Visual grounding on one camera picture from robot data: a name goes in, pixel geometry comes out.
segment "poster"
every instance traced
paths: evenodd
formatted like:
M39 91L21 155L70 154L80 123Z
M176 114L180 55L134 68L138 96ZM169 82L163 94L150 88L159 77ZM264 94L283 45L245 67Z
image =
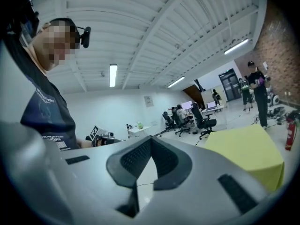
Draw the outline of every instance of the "poster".
M154 104L153 104L153 100L152 100L152 97L144 97L145 99L145 103L146 103L146 107L153 107Z

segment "person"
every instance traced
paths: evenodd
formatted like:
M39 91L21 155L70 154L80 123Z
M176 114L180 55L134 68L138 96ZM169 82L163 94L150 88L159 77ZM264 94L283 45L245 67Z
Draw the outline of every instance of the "person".
M248 62L248 67L251 74L248 76L248 82L250 87L254 90L255 100L257 102L258 115L261 126L266 129L268 126L267 114L268 114L268 95L265 86L265 77L261 71L256 70L255 63L253 61Z
M242 78L239 79L239 92L240 94L242 94L243 97L243 104L244 104L244 110L246 110L246 104L247 104L247 100L249 100L249 103L251 105L251 108L253 108L252 106L252 98L251 98L251 94L250 94L250 90L249 90L249 83L247 80L244 80Z
M76 138L67 103L47 78L48 71L80 48L74 22L57 18L44 24L27 47L22 47L14 34L7 34L5 44L19 69L36 87L21 123L37 130L44 139L55 141L61 151L91 147L91 141Z
M182 109L180 104L178 104L177 105L177 115L184 120L186 118L186 114L187 114L187 112Z
M216 92L215 89L212 90L212 98L214 99L214 101L216 102L216 105L217 104L220 104L219 100L221 100L221 96Z

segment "white desk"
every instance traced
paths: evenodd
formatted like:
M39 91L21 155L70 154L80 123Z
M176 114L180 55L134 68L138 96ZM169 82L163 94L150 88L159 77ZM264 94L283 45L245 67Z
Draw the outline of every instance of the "white desk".
M145 130L148 128L150 127L143 127L142 129L138 129L138 127L134 127L133 129L127 129L127 131L129 136L139 137L141 135L140 133L144 133L145 135L147 135L145 133Z
M216 107L216 108L214 108L214 109L210 109L210 110L204 109L204 110L201 112L201 114L202 114L202 116L204 117L204 116L206 116L206 114L208 114L208 113L210 113L210 112L216 112L217 110L220 110L220 114L221 114L221 115L223 116L223 118L224 118L224 124L222 124L222 125L224 125L224 126L223 126L224 129L226 129L226 127L227 127L227 118L226 118L226 113L225 113L225 111L224 111L223 109L224 109L224 105L218 106L218 107Z

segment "office chair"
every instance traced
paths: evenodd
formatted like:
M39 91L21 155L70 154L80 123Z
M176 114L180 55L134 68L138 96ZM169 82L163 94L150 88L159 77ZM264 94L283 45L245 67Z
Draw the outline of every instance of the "office chair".
M174 131L175 131L175 125L174 125L174 121L172 121L168 115L167 112L164 112L163 113L163 117L165 119L165 123L167 125L167 127L165 128L167 130L167 132L169 132L171 129L174 128Z
M197 119L197 127L199 129L205 129L204 132L200 132L201 133L201 136L199 137L200 140L201 140L201 137L203 137L204 135L214 132L211 128L216 126L217 120L210 119L211 114L206 115L207 118L203 118L201 113L199 112L199 108L196 103L192 104L192 113L194 114L195 118Z
M179 129L178 132L175 134L179 133L179 137L181 137L182 133L188 133L190 134L190 128L185 126L185 122L181 122L179 116L177 115L176 112L172 112L173 114L173 120L176 122L177 128Z

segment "green object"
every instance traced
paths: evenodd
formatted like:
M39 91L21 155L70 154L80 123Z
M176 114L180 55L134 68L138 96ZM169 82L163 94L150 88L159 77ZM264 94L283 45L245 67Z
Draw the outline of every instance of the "green object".
M137 122L137 128L138 129L142 129L144 126L143 126L143 124L142 123L140 123L140 122Z

